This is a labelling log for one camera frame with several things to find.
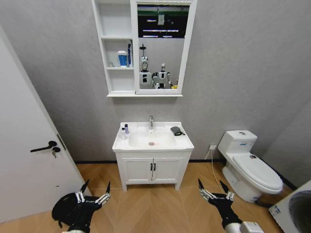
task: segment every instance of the sink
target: sink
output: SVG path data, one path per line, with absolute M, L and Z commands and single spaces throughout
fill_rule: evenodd
M 176 145 L 176 140 L 171 132 L 154 128 L 149 130 L 146 128 L 138 129 L 129 136 L 128 144 L 130 147 L 137 148 L 168 148 Z
M 128 138 L 122 140 L 122 127 L 129 126 Z M 175 136 L 171 127 L 178 126 L 185 134 Z M 121 122 L 120 128 L 112 147 L 114 152 L 120 151 L 192 151 L 194 148 L 181 122 L 154 122 L 152 130 L 149 122 Z

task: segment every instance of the sticker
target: sticker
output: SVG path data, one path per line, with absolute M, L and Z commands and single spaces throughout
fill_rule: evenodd
M 279 210 L 279 208 L 278 208 L 276 205 L 272 206 L 272 207 L 269 209 L 269 211 L 270 211 L 270 213 L 271 213 L 272 216 L 276 216 L 276 215 L 278 215 L 279 213 L 281 213 L 281 211 Z

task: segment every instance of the wooden floor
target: wooden floor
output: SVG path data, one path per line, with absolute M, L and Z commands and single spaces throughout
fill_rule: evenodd
M 91 179 L 89 189 L 95 196 L 102 195 L 111 181 L 111 199 L 94 213 L 91 233 L 224 233 L 217 209 L 198 193 L 198 178 L 205 189 L 219 192 L 211 163 L 189 163 L 179 191 L 173 185 L 130 185 L 123 192 L 117 164 L 77 166 L 85 180 Z M 214 163 L 217 178 L 227 184 L 222 167 Z M 284 187 L 281 194 L 262 200 L 276 203 L 290 192 Z M 266 208 L 237 195 L 232 208 L 241 220 L 257 222 L 265 233 L 282 232 Z M 50 211 L 0 224 L 1 233 L 60 233 L 66 229 L 59 228 Z

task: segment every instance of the wall socket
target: wall socket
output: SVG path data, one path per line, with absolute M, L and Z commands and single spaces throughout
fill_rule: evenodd
M 216 145 L 210 145 L 209 148 L 208 148 L 208 150 L 215 150 L 216 147 L 217 147 Z

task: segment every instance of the mirror cabinet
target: mirror cabinet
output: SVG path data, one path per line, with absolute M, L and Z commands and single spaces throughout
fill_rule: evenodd
M 107 96 L 182 96 L 197 0 L 92 3 Z

